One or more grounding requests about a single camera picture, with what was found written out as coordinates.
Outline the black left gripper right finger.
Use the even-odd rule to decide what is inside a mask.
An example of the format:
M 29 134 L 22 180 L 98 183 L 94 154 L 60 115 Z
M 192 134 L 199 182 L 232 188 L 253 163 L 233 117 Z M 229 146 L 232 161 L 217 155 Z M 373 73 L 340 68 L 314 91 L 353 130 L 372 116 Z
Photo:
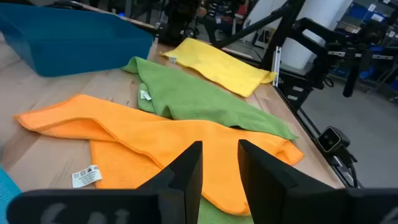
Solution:
M 255 224 L 398 224 L 398 189 L 334 189 L 244 139 L 238 161 Z

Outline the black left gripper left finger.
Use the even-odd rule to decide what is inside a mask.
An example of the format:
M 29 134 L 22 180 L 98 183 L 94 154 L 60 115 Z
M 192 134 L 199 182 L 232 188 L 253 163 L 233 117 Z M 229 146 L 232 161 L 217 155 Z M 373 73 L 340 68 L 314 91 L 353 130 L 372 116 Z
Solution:
M 195 141 L 138 189 L 31 190 L 12 199 L 9 224 L 197 224 L 203 143 Z

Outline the orange microfiber towel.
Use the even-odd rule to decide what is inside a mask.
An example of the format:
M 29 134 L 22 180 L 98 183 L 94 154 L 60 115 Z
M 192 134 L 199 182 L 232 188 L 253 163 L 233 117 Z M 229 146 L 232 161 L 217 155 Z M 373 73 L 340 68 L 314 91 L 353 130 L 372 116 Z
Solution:
M 204 120 L 170 120 L 141 110 L 78 95 L 59 104 L 16 115 L 24 128 L 43 135 L 90 141 L 101 171 L 99 189 L 137 188 L 195 141 L 203 144 L 203 196 L 218 209 L 249 215 L 238 166 L 238 142 L 246 139 L 288 165 L 302 152 L 266 133 L 227 128 Z

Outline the light blue microfiber towel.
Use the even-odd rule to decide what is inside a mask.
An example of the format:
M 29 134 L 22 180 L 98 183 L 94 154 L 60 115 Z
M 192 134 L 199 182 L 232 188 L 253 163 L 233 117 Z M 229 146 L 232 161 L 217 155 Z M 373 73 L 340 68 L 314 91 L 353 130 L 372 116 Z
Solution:
M 19 187 L 0 166 L 0 224 L 8 224 L 6 219 L 7 206 L 20 193 Z

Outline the yellow microfiber towel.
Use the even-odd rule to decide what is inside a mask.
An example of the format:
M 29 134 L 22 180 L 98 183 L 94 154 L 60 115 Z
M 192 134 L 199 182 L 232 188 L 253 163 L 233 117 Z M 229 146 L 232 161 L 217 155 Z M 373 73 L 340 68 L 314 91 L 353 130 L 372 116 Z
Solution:
M 253 67 L 192 38 L 186 38 L 175 49 L 162 55 L 245 98 L 252 95 L 260 84 L 271 83 L 277 76 L 276 72 Z

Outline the white column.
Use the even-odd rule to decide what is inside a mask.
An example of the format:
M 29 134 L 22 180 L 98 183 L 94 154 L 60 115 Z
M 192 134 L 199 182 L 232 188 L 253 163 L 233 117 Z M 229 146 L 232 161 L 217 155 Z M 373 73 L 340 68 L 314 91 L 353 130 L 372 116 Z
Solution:
M 244 28 L 265 18 L 286 2 L 286 0 L 253 1 L 255 5 L 244 21 Z M 353 0 L 305 0 L 297 18 L 307 17 L 333 30 L 352 2 Z M 315 54 L 295 40 L 286 39 L 282 46 L 281 61 L 292 68 L 303 70 L 314 58 Z

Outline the shelf with blue bins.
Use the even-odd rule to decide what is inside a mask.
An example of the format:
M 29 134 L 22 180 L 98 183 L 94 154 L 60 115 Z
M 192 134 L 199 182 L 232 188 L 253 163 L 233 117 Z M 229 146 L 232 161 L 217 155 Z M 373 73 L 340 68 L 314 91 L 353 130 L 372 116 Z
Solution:
M 373 59 L 358 78 L 365 92 L 388 86 L 395 91 L 391 101 L 398 101 L 398 0 L 353 0 L 336 31 L 354 40 L 369 40 L 375 54 L 388 59 Z

